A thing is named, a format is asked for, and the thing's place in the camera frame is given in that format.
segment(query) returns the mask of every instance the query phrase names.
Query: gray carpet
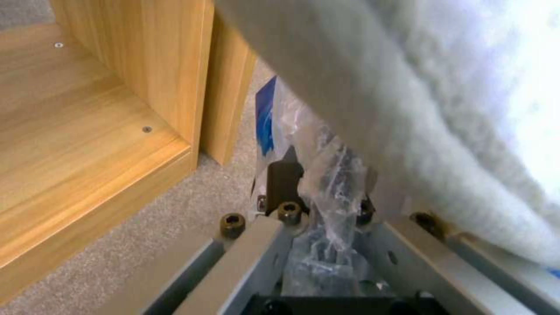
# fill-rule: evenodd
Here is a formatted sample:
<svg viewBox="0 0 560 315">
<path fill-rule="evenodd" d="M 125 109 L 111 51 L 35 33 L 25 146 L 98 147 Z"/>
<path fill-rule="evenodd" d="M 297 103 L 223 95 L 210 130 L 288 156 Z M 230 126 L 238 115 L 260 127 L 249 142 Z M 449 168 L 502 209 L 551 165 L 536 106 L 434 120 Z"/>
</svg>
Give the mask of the gray carpet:
<svg viewBox="0 0 560 315">
<path fill-rule="evenodd" d="M 47 0 L 0 0 L 0 30 L 52 20 Z M 192 176 L 29 287 L 0 315 L 91 313 L 181 233 L 214 235 L 223 214 L 243 211 L 255 165 L 254 95 L 271 76 L 258 62 L 228 166 L 202 154 Z"/>
</svg>

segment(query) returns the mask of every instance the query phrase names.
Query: gray metal bar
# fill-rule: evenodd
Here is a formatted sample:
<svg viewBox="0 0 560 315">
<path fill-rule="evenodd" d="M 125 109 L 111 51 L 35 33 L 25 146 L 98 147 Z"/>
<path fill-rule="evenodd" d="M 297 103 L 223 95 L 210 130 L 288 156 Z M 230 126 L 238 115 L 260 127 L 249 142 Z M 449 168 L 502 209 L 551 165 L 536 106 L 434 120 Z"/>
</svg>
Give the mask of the gray metal bar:
<svg viewBox="0 0 560 315">
<path fill-rule="evenodd" d="M 240 314 L 254 294 L 270 294 L 292 244 L 282 222 L 258 216 L 175 314 Z"/>
<path fill-rule="evenodd" d="M 541 266 L 476 237 L 446 240 L 461 258 L 539 314 L 560 314 L 560 280 Z"/>
<path fill-rule="evenodd" d="M 427 291 L 452 314 L 531 314 L 408 219 L 372 224 L 355 248 L 399 295 Z"/>
<path fill-rule="evenodd" d="M 221 243 L 185 233 L 141 267 L 98 314 L 171 314 L 223 255 Z"/>
</svg>

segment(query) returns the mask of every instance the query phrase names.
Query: hex socket bolt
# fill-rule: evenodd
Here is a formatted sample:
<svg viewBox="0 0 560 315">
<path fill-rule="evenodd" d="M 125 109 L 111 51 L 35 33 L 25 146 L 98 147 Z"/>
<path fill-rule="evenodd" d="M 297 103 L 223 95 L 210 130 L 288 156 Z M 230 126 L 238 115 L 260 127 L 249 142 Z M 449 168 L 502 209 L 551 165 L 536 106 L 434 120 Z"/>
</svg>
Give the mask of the hex socket bolt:
<svg viewBox="0 0 560 315">
<path fill-rule="evenodd" d="M 245 230 L 245 218 L 235 212 L 226 214 L 220 220 L 220 233 L 229 239 L 236 239 Z"/>
<path fill-rule="evenodd" d="M 301 221 L 301 207 L 297 202 L 282 202 L 278 208 L 278 219 L 286 225 L 297 225 Z"/>
</svg>

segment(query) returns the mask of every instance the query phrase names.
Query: wooden panel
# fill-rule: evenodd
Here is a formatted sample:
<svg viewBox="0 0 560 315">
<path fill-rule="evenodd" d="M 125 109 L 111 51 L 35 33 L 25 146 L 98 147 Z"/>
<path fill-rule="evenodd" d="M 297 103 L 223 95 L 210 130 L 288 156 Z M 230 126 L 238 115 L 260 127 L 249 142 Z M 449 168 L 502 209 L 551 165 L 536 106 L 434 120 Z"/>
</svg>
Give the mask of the wooden panel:
<svg viewBox="0 0 560 315">
<path fill-rule="evenodd" d="M 0 95 L 3 303 L 186 176 L 192 155 L 58 25 L 0 33 Z"/>
<path fill-rule="evenodd" d="M 200 146 L 222 165 L 233 153 L 255 60 L 241 35 L 215 14 Z"/>
<path fill-rule="evenodd" d="M 50 1 L 57 21 L 191 143 L 196 162 L 211 1 Z"/>
</svg>

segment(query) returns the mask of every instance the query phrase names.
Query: white blanket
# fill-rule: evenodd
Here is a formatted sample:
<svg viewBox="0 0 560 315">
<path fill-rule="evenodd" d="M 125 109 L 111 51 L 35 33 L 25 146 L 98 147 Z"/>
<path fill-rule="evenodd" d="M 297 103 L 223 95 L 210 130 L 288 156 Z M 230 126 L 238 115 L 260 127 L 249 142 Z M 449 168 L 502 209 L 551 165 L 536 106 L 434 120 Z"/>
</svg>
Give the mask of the white blanket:
<svg viewBox="0 0 560 315">
<path fill-rule="evenodd" d="M 217 0 L 365 162 L 444 220 L 560 267 L 560 4 Z"/>
</svg>

